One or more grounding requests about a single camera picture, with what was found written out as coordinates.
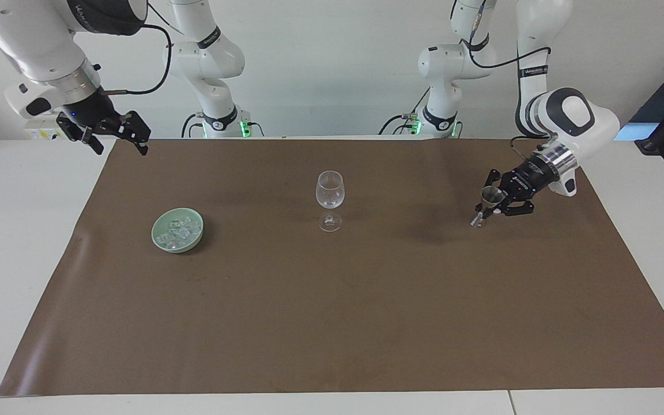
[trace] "green light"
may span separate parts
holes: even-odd
[[[242,136],[247,138],[252,135],[252,131],[248,128],[248,125],[245,121],[240,121],[240,128],[242,129]]]

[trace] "white wall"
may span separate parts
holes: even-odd
[[[162,0],[156,8],[169,16]],[[222,31],[242,47],[247,70],[231,79],[237,103],[269,135],[376,134],[391,115],[411,110],[427,87],[417,57],[433,44],[455,42],[450,0],[213,0]],[[150,21],[157,22],[151,16]],[[503,60],[514,56],[514,2],[502,0],[491,39]],[[107,89],[146,89],[163,73],[163,34],[77,35]],[[582,0],[553,47],[550,85],[574,86],[616,111],[623,123],[664,82],[664,2]],[[0,53],[0,139],[24,138],[3,99],[19,76]],[[461,82],[464,137],[516,134],[516,68]],[[188,87],[169,78],[146,97],[117,97],[137,110],[154,137],[174,137],[199,110]]]

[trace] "wine glass base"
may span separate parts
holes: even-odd
[[[337,213],[327,212],[319,218],[319,228],[325,232],[339,231],[342,218]]]

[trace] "bowl of ice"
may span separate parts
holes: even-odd
[[[203,219],[187,207],[163,213],[153,224],[153,244],[169,253],[192,250],[203,235]]]

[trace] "metal jigger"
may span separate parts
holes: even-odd
[[[481,210],[476,215],[475,219],[471,222],[473,228],[482,228],[485,224],[483,212],[491,210],[500,205],[506,199],[506,193],[496,186],[486,186],[480,191],[480,205]]]

